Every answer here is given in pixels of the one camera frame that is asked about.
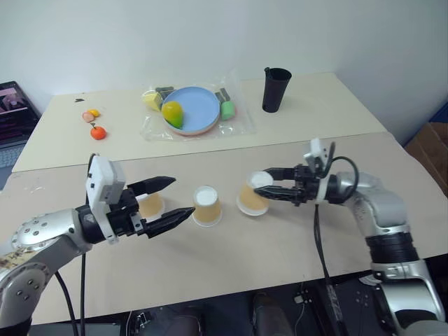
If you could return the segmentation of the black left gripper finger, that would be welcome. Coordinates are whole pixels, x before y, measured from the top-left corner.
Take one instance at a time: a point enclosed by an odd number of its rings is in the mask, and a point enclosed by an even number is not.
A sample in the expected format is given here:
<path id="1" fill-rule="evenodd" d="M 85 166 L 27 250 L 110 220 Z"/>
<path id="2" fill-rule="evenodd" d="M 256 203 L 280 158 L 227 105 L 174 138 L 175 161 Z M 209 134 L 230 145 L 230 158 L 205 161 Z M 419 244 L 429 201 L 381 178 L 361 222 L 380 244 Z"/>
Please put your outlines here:
<path id="1" fill-rule="evenodd" d="M 128 184 L 127 188 L 132 189 L 135 196 L 151 195 L 165 189 L 175 181 L 176 179 L 174 177 L 156 176 Z"/>
<path id="2" fill-rule="evenodd" d="M 147 235 L 149 239 L 161 235 L 167 231 L 178 227 L 186 221 L 195 211 L 195 207 L 178 208 L 162 214 L 160 218 L 150 223 L 145 223 L 142 234 Z"/>

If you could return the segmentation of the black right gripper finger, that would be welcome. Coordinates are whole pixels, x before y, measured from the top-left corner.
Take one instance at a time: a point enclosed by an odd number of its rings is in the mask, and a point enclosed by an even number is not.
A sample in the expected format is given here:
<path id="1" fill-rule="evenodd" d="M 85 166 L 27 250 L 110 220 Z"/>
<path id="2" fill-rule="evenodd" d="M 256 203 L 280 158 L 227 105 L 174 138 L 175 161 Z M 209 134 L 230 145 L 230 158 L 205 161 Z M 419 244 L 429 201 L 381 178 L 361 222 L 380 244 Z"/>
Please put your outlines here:
<path id="1" fill-rule="evenodd" d="M 269 200 L 295 201 L 295 191 L 281 186 L 263 186 L 255 188 L 254 193 Z"/>
<path id="2" fill-rule="evenodd" d="M 271 167 L 265 169 L 275 181 L 294 181 L 295 168 Z"/>

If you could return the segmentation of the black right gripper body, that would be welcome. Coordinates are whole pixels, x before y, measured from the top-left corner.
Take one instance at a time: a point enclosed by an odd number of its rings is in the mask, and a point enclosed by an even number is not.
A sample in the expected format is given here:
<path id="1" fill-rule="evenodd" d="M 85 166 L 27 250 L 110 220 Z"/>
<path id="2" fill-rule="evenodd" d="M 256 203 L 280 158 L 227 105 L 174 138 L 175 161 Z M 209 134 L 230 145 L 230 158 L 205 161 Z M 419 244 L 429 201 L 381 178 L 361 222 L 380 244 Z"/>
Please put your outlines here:
<path id="1" fill-rule="evenodd" d="M 320 180 L 307 165 L 299 164 L 294 168 L 295 206 L 315 200 L 319 191 Z"/>

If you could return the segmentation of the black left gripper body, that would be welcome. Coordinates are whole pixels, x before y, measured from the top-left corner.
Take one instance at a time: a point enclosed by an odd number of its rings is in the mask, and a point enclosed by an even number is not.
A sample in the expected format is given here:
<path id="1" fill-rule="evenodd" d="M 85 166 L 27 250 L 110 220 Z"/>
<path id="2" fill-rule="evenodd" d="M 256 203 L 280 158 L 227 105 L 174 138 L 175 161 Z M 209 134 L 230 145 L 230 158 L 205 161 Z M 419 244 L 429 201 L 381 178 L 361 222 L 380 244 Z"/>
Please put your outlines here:
<path id="1" fill-rule="evenodd" d="M 106 217 L 117 237 L 140 236 L 144 233 L 146 221 L 139 213 L 139 203 L 133 189 L 123 190 L 118 203 L 110 204 L 109 208 Z"/>

